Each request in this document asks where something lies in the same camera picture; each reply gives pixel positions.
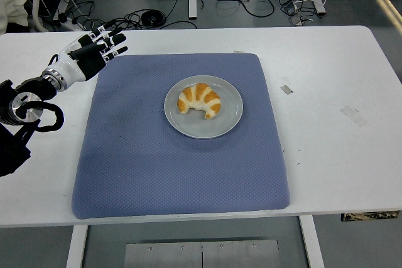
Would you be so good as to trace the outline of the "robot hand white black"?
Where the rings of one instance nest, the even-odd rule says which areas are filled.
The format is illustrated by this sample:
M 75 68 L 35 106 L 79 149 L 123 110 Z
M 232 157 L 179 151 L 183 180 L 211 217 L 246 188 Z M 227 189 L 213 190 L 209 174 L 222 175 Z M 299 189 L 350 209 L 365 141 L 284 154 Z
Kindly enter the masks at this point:
M 100 25 L 66 46 L 41 76 L 57 91 L 64 91 L 97 75 L 108 62 L 128 50 L 126 46 L 118 47 L 126 36 L 121 27 L 110 30 L 112 25 L 113 21 Z

